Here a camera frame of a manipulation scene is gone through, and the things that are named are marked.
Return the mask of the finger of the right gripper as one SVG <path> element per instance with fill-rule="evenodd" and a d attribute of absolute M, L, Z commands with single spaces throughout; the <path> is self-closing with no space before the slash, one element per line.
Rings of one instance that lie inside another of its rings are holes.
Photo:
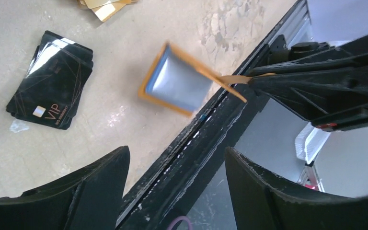
<path fill-rule="evenodd" d="M 342 46 L 306 42 L 288 61 L 254 68 L 249 86 L 327 132 L 368 127 L 368 35 Z"/>

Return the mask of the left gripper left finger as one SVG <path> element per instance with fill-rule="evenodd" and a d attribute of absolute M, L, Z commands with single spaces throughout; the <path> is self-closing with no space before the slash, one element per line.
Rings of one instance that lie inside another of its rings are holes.
<path fill-rule="evenodd" d="M 113 230 L 129 164 L 122 146 L 19 197 L 1 197 L 0 230 Z"/>

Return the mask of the orange leather card holder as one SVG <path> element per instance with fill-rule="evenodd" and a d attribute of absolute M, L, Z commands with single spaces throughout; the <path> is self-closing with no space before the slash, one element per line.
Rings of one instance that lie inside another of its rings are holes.
<path fill-rule="evenodd" d="M 221 75 L 179 46 L 166 41 L 141 83 L 138 96 L 191 116 L 201 107 L 212 83 L 246 102 L 246 98 L 232 85 L 248 84 L 252 79 L 243 75 Z"/>

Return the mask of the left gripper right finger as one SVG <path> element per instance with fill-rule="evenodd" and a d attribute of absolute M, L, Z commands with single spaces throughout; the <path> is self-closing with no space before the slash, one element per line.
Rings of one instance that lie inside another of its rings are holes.
<path fill-rule="evenodd" d="M 225 150 L 239 230 L 368 230 L 368 196 L 349 198 L 306 188 Z"/>

